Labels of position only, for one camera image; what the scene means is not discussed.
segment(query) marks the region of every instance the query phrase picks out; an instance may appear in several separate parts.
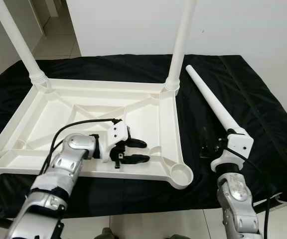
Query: white plastic tube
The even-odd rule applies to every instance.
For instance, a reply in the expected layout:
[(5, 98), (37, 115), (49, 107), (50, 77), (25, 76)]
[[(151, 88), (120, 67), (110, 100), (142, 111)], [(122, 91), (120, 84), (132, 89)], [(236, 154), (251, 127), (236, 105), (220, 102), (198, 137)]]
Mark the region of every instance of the white plastic tube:
[(240, 128), (238, 123), (232, 118), (229, 112), (224, 108), (218, 98), (212, 93), (209, 87), (204, 83), (198, 73), (193, 69), (191, 65), (188, 65), (186, 68), (193, 82), (199, 88), (201, 94), (208, 102), (209, 106), (223, 125), (225, 130)]
[(185, 45), (190, 33), (196, 0), (185, 0), (180, 26), (174, 45), (169, 75), (165, 81), (165, 88), (168, 91), (178, 91), (180, 87), (180, 71), (182, 67)]
[(39, 68), (3, 0), (0, 0), (0, 22), (27, 68), (31, 82), (33, 84), (45, 84), (47, 77)]

